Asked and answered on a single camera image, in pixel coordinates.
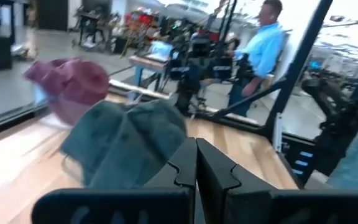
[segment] wooden surface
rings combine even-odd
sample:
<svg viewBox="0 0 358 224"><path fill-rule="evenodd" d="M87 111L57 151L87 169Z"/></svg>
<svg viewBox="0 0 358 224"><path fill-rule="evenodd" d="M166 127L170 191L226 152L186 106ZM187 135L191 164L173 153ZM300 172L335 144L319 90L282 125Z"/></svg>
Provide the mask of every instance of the wooden surface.
<svg viewBox="0 0 358 224"><path fill-rule="evenodd" d="M112 95L108 99L124 101ZM186 125L189 136L205 138L261 179L280 189L296 189L266 139L203 120L187 120ZM51 114L0 133L0 224L28 224L42 195L81 187L62 169L64 155L58 151L69 131ZM76 164L69 166L79 172Z"/></svg>

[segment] cloth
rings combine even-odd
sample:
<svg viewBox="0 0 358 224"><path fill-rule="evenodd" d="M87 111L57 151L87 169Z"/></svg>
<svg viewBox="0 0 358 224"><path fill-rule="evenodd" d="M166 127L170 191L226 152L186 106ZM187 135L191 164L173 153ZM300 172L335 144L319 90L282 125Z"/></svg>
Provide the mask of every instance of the cloth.
<svg viewBox="0 0 358 224"><path fill-rule="evenodd" d="M234 58L240 60L249 54L249 62L255 75L265 78L271 72L284 44L284 32L278 23L261 27L244 49L234 51Z"/></svg>
<svg viewBox="0 0 358 224"><path fill-rule="evenodd" d="M227 104L227 106L231 106L243 99L245 99L242 96L242 89L244 89L244 87L249 84L251 82L250 79L243 79L241 85L233 85L230 92L229 92L229 103ZM255 88L255 91L253 92L253 94L260 88L260 83L258 84L258 86ZM240 107L236 108L232 113L237 114L239 116L243 116L243 117L247 117L247 112L251 106L251 103L245 104L245 105L241 105Z"/></svg>
<svg viewBox="0 0 358 224"><path fill-rule="evenodd" d="M327 184L337 189L358 190L358 133Z"/></svg>
<svg viewBox="0 0 358 224"><path fill-rule="evenodd" d="M95 103L105 99L109 90L106 71L80 58L38 61L24 75L42 87L48 96L49 108L70 125Z"/></svg>
<svg viewBox="0 0 358 224"><path fill-rule="evenodd" d="M138 105L100 101L79 120L61 150L96 189L142 187L186 139L183 116L165 100Z"/></svg>

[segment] white wall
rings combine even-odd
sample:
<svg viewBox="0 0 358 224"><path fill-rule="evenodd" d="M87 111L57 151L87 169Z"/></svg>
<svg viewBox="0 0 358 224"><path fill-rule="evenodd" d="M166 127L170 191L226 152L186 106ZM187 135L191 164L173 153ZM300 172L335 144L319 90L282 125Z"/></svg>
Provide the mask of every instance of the white wall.
<svg viewBox="0 0 358 224"><path fill-rule="evenodd" d="M23 26L23 4L14 3L15 26ZM11 25L11 7L3 6L0 10L1 24L5 26Z"/></svg>
<svg viewBox="0 0 358 224"><path fill-rule="evenodd" d="M248 42L251 40L251 38L254 37L256 32L257 32L256 28L248 28L248 27L243 28L240 35L240 45L238 48L239 49L245 48Z"/></svg>
<svg viewBox="0 0 358 224"><path fill-rule="evenodd" d="M111 13L119 13L121 17L121 24L125 21L125 15L132 11L135 0L112 0Z"/></svg>
<svg viewBox="0 0 358 224"><path fill-rule="evenodd" d="M74 16L76 10L81 6L82 0L68 0L68 28L75 27L77 18Z"/></svg>

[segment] black metal frame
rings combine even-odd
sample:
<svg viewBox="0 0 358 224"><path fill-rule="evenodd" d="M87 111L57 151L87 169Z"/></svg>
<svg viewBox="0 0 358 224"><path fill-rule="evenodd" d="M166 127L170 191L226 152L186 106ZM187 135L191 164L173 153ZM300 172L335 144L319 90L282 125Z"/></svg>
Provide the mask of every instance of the black metal frame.
<svg viewBox="0 0 358 224"><path fill-rule="evenodd" d="M283 113L285 109L285 105L287 104L287 101L292 93L292 89L295 86L296 81L298 80L298 77L302 71L306 59L309 56L309 52L318 36L318 33L323 25L324 18L332 2L333 0L321 0L318 4L316 12L308 26L307 31L304 34L304 38L295 55L295 59L288 68L285 78L274 84L268 90L257 93L256 95L246 98L241 102L238 102L237 104L232 105L224 110L220 110L215 114L197 113L196 117L206 119L214 123L219 123L225 126L230 126L241 131L258 134L263 137L266 137L270 142L272 142L276 115L277 113ZM264 126L250 124L245 121L239 121L238 119L229 118L225 116L229 114L238 105L258 100L259 98L278 89L280 89L280 93L278 94L278 97ZM314 167L308 166L310 164L313 164L314 161L314 142L310 139L302 138L288 133L283 133L282 149L284 149L285 159L287 160L289 166L292 169L289 170L290 173L296 174L293 175L295 182L298 185L305 185L310 175L314 171Z"/></svg>
<svg viewBox="0 0 358 224"><path fill-rule="evenodd" d="M227 6L224 11L224 16L222 18L222 23L219 28L219 39L216 44L216 56L217 57L222 57L224 54L223 47L226 42L227 33L229 32L229 29L230 29L230 24L231 24L231 21L233 18L234 10L237 6L237 0L233 0L231 8L230 8L230 5L231 5L231 0L228 0ZM229 17L227 18L226 26L224 27L225 21L226 21L226 16L228 13L229 13Z"/></svg>

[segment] maroon hat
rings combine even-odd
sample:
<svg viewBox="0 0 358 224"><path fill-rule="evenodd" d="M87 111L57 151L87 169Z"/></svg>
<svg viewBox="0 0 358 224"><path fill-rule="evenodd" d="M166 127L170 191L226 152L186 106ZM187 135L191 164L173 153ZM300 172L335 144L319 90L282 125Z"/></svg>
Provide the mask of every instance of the maroon hat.
<svg viewBox="0 0 358 224"><path fill-rule="evenodd" d="M106 71L80 58L38 61L24 75L44 89L52 112L71 125L105 99L109 89Z"/></svg>

